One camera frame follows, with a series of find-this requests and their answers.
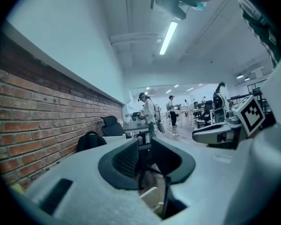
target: pants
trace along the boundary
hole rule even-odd
[[[155,123],[150,122],[148,125],[149,125],[149,131],[150,131],[149,137],[150,137],[150,142],[151,142],[152,137],[156,137],[155,130],[154,130]]]
[[[175,112],[170,112],[170,119],[172,120],[172,126],[176,125],[177,116]]]

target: brick wall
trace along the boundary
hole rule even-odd
[[[7,184],[27,188],[73,154],[83,134],[102,135],[100,117],[107,115],[122,117],[122,105],[0,35],[0,172]]]

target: ceiling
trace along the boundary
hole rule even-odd
[[[157,5],[152,10],[150,2],[102,0],[109,38],[124,70],[209,64],[236,76],[268,61],[265,48],[241,18],[237,0],[213,0],[203,11],[185,7],[187,18],[175,19],[174,36],[165,55],[159,55],[173,17]],[[265,66],[264,75],[271,72],[271,63],[260,66]],[[197,67],[204,71],[204,66]]]
[[[155,95],[166,95],[166,92],[168,90],[171,90],[169,92],[169,95],[173,94],[182,94],[182,93],[190,93],[192,91],[195,91],[198,88],[201,88],[204,86],[199,86],[198,84],[187,84],[187,85],[179,85],[178,87],[174,87],[175,85],[165,85],[165,86],[156,86],[156,87],[150,87],[150,89],[147,90],[147,88],[137,88],[132,89],[131,94],[133,97],[138,97],[141,92],[148,92],[149,96],[155,96]]]

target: table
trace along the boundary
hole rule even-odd
[[[210,109],[210,123],[213,124],[214,123],[214,119],[213,119],[213,113],[214,113],[214,109]]]
[[[184,111],[179,111],[179,116],[180,116],[180,124],[182,124],[182,119],[181,119],[181,114],[183,113],[189,113],[190,114],[190,118],[191,118],[191,122],[192,122],[192,128],[195,127],[195,121],[194,119],[192,118],[193,116],[193,113],[196,113],[196,112],[202,112],[204,111],[204,108],[199,108],[199,109],[193,109],[193,110],[184,110]]]
[[[138,124],[137,121],[130,121],[128,124],[123,124],[123,130],[129,133],[139,133],[139,132],[146,132],[149,131],[149,126],[145,122],[141,122]],[[147,142],[150,141],[149,133],[146,134]]]

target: ceiling light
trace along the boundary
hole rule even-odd
[[[169,46],[170,40],[172,39],[172,36],[176,30],[177,25],[178,25],[178,23],[176,23],[176,22],[170,23],[169,29],[167,31],[167,35],[165,36],[165,39],[163,41],[163,46],[161,47],[161,50],[159,53],[160,55],[165,54],[165,51],[167,50],[167,48]]]

